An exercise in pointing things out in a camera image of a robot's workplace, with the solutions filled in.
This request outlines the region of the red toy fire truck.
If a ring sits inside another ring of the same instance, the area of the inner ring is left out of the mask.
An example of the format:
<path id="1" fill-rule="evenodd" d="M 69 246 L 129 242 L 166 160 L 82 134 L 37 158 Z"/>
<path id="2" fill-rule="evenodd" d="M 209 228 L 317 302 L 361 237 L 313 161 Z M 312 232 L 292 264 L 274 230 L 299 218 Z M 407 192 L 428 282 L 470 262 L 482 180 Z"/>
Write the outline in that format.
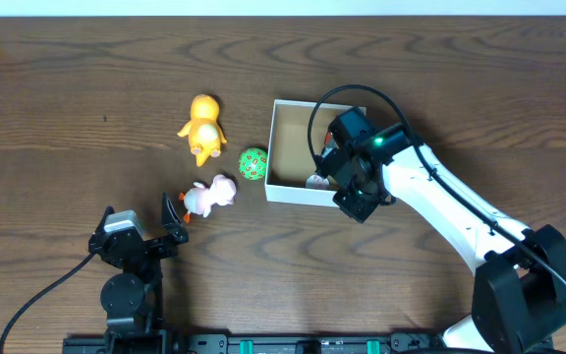
<path id="1" fill-rule="evenodd" d="M 326 152 L 327 150 L 337 148 L 337 144 L 333 140 L 333 135 L 331 132 L 327 132 L 323 142 L 323 149 L 322 152 Z"/>

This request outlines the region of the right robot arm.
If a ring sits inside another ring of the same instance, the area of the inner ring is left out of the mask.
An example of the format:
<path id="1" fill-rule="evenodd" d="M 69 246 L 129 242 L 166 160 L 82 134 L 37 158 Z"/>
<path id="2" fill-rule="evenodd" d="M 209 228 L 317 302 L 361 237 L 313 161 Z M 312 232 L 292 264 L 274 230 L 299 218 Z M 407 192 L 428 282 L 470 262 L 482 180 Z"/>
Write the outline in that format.
<path id="1" fill-rule="evenodd" d="M 402 201 L 460 255 L 475 277 L 472 309 L 416 353 L 551 353 L 566 325 L 566 239 L 550 225 L 533 230 L 498 211 L 449 172 L 408 124 L 380 131 L 336 120 L 335 146 L 311 157 L 333 178 L 333 198 L 364 222 Z"/>

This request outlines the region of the pig face rattle drum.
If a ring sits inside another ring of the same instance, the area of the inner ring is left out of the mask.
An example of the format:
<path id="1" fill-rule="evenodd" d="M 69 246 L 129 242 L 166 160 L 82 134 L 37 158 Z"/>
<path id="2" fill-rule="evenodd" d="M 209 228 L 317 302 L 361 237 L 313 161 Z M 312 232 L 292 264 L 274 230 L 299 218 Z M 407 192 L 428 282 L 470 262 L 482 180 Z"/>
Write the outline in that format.
<path id="1" fill-rule="evenodd" d="M 306 188 L 313 190 L 328 190 L 330 182 L 328 178 L 319 176 L 318 174 L 311 175 L 306 181 Z"/>

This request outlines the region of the pink and white duck toy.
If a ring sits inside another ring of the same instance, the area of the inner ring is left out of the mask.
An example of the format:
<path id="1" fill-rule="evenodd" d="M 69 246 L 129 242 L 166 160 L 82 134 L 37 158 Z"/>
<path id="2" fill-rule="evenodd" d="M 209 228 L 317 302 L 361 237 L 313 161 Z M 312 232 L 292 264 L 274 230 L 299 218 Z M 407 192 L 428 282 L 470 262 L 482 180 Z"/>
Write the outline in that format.
<path id="1" fill-rule="evenodd" d="M 222 174 L 216 175 L 208 187 L 195 182 L 188 192 L 179 194 L 179 200 L 186 209 L 183 220 L 189 223 L 193 214 L 207 218 L 215 205 L 232 205 L 236 194 L 235 182 Z"/>

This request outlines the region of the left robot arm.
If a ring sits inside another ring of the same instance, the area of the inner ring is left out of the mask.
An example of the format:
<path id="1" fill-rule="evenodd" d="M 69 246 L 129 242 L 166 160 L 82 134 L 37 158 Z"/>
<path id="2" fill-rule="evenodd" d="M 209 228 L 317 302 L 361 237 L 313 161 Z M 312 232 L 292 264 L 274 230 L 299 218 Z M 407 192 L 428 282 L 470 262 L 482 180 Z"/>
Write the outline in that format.
<path id="1" fill-rule="evenodd" d="M 108 206 L 88 241 L 88 250 L 120 270 L 104 284 L 100 303 L 107 329 L 102 353 L 182 353 L 184 340 L 165 327 L 161 261 L 174 258 L 189 235 L 170 199 L 161 200 L 166 234 L 145 240 L 132 210 Z"/>

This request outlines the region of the orange plastic duck toy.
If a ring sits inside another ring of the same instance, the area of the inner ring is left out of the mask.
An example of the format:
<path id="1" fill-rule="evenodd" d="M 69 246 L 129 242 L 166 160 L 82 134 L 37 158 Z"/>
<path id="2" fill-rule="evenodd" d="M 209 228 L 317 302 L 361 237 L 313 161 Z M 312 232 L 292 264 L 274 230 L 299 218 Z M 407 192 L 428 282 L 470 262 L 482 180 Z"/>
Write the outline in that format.
<path id="1" fill-rule="evenodd" d="M 218 124 L 220 105 L 211 95 L 199 94 L 191 104 L 190 120 L 177 133 L 187 138 L 190 152 L 202 167 L 210 157 L 219 157 L 222 145 L 228 141 Z"/>

